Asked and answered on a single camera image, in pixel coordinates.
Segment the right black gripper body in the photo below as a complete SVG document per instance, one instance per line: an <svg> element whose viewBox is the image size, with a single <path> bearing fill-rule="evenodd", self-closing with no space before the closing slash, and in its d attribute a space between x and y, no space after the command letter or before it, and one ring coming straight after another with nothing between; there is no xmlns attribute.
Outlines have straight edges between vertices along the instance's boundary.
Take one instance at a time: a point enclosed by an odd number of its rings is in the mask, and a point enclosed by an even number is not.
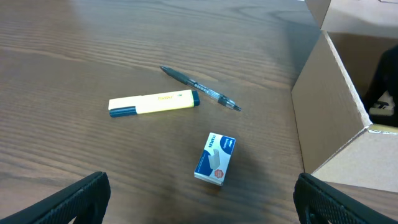
<svg viewBox="0 0 398 224"><path fill-rule="evenodd" d="M370 115L369 118L376 124L397 127L397 46L380 57L372 82L362 99L367 113L386 91L394 102L393 115Z"/></svg>

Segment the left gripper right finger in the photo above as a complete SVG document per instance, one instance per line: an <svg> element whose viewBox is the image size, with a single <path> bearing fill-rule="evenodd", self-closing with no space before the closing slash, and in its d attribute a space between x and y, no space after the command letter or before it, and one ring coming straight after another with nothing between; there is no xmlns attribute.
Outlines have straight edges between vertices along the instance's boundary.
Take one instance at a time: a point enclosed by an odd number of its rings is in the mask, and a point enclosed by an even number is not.
<svg viewBox="0 0 398 224"><path fill-rule="evenodd" d="M298 176L293 199L301 224L397 224L308 173Z"/></svg>

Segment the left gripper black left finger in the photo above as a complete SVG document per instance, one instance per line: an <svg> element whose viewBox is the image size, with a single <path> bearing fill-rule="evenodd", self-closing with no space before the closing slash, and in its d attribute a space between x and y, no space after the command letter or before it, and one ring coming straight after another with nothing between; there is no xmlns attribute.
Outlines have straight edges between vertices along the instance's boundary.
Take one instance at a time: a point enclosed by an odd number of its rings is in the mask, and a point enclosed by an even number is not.
<svg viewBox="0 0 398 224"><path fill-rule="evenodd" d="M111 196L105 172L91 175L1 220L1 224L101 224Z"/></svg>

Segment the cardboard box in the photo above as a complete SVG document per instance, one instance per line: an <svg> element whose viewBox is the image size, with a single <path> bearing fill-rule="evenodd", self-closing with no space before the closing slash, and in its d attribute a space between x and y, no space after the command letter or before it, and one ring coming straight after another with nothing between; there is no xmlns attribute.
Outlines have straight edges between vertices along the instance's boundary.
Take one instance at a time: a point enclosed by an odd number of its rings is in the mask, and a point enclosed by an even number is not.
<svg viewBox="0 0 398 224"><path fill-rule="evenodd" d="M381 55L397 45L397 2L305 0L321 34L293 90L306 172L337 184L397 191L397 129L363 105Z"/></svg>

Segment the yellow highlighter marker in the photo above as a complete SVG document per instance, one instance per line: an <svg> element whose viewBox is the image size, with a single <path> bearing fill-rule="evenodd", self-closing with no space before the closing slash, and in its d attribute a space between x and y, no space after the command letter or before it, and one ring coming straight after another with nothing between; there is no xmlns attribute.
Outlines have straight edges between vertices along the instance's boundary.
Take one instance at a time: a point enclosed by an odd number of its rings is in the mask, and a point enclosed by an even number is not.
<svg viewBox="0 0 398 224"><path fill-rule="evenodd" d="M193 108L200 104L196 90L172 91L151 95L129 96L109 100L108 110L112 118L168 110Z"/></svg>

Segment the blue white staples box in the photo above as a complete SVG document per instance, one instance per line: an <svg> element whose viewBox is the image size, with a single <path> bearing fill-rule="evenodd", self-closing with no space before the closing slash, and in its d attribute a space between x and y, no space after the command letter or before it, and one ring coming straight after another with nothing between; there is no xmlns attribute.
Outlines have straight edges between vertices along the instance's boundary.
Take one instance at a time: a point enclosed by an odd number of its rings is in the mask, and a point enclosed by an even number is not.
<svg viewBox="0 0 398 224"><path fill-rule="evenodd" d="M210 133L194 171L194 177L222 186L235 144L235 138Z"/></svg>

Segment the black ballpoint pen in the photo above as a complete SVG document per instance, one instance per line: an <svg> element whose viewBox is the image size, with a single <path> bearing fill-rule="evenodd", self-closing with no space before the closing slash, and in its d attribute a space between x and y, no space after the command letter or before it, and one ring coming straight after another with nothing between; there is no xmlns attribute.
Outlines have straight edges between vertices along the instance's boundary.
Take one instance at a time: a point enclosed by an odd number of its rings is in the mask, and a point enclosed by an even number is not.
<svg viewBox="0 0 398 224"><path fill-rule="evenodd" d="M227 96L218 93L198 82L196 82L195 80L189 78L186 74L176 71L170 67L161 65L160 69L165 72L167 75L169 75L170 77L176 79L177 81L183 83L184 85L188 85L192 88L196 88L197 90L202 91L203 93L205 93L206 95L208 95L209 97L213 98L214 100L216 100L219 104L231 109L231 110L235 110L235 111L241 111L241 108L231 99L229 99Z"/></svg>

